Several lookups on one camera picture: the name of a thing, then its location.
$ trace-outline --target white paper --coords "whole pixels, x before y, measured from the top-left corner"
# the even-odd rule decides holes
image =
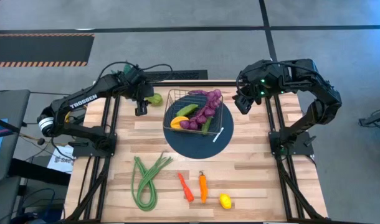
[[[73,147],[71,146],[57,146],[61,153],[71,158],[74,158],[72,155]],[[71,159],[68,159],[65,156],[62,156],[56,149],[54,149],[53,156],[47,165],[47,168],[58,170],[61,172],[71,173],[74,162]]]

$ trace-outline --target white stick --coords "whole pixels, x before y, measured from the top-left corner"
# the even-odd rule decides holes
[[[219,131],[219,133],[216,135],[216,137],[214,138],[212,142],[216,142],[216,139],[219,137],[219,135],[221,135],[222,131],[223,131],[223,127],[221,128],[221,131]]]

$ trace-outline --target wooden plank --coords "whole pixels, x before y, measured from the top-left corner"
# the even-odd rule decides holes
[[[166,100],[170,89],[197,90],[200,88],[156,87],[154,91],[161,94]],[[202,87],[202,89],[212,90],[214,88]],[[264,102],[260,106],[254,105],[248,115],[242,115],[231,98],[235,94],[235,88],[220,87],[220,89],[224,103],[234,119],[234,133],[230,144],[221,153],[207,159],[184,157],[169,146],[163,134],[165,106],[149,106],[146,116],[136,117],[133,114],[136,104],[130,100],[121,99],[116,124],[118,144],[110,164],[102,222],[262,222],[285,220],[276,162],[270,154],[267,137],[270,126]],[[287,93],[280,95],[280,100],[286,125],[291,125],[302,116],[298,98],[294,94]],[[112,111],[113,101],[110,105],[110,111]],[[100,125],[104,102],[104,99],[98,99],[89,104],[85,117],[86,126]],[[277,123],[274,103],[272,106]],[[156,208],[150,212],[143,212],[137,208],[131,194],[133,158],[135,156],[140,157],[145,166],[150,168],[162,152],[164,152],[164,156],[172,157],[174,160],[153,180],[158,192]],[[317,212],[326,216],[325,203],[315,166],[305,156],[294,156],[293,160],[300,190]],[[75,161],[65,201],[67,215],[71,214],[77,205],[86,162],[87,158],[80,158]],[[88,189],[92,164],[93,162],[90,164],[83,195]],[[207,176],[209,198],[206,204],[201,202],[198,181],[200,170]],[[178,172],[182,173],[187,185],[192,190],[194,195],[192,203],[188,203],[185,199],[182,185],[177,179]],[[136,194],[140,181],[138,170],[136,170],[135,177],[133,186]],[[219,205],[220,194],[229,194],[232,197],[233,207],[231,210],[224,210]],[[149,197],[150,190],[145,189],[142,201],[147,202]],[[290,196],[290,201],[295,214],[292,196]],[[94,199],[91,217],[94,217],[96,207],[97,201]]]

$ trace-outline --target green long beans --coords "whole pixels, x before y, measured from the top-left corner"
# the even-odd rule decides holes
[[[141,162],[140,158],[137,157],[137,156],[135,156],[135,165],[133,166],[132,183],[131,183],[132,197],[133,197],[133,200],[136,202],[136,205],[141,210],[143,210],[145,212],[151,211],[157,205],[157,199],[158,199],[157,198],[157,190],[155,189],[155,186],[154,186],[154,183],[153,183],[153,178],[155,177],[155,175],[158,174],[158,172],[163,167],[165,167],[166,165],[168,165],[169,163],[171,163],[172,160],[173,160],[170,157],[169,158],[163,157],[163,154],[164,153],[161,153],[161,155],[158,158],[158,160],[155,162],[155,164],[149,170],[147,170],[147,168],[145,167],[145,165]],[[133,183],[135,181],[135,169],[136,169],[136,166],[140,170],[142,179],[139,182],[137,195],[135,196],[135,191],[133,190]],[[142,194],[143,189],[146,186],[148,186],[148,188],[150,189],[150,194],[151,195],[150,195],[150,199],[149,199],[148,203],[143,203],[141,201],[141,194]]]

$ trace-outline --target green cucumber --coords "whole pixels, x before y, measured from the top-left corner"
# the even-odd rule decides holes
[[[212,117],[209,117],[207,119],[207,122],[205,122],[205,124],[202,125],[202,128],[201,128],[202,134],[207,134],[209,126],[211,125],[211,121],[212,121]]]
[[[193,113],[197,108],[198,108],[197,104],[187,105],[184,108],[180,109],[176,113],[176,116],[186,116],[186,115],[189,115],[189,114]]]

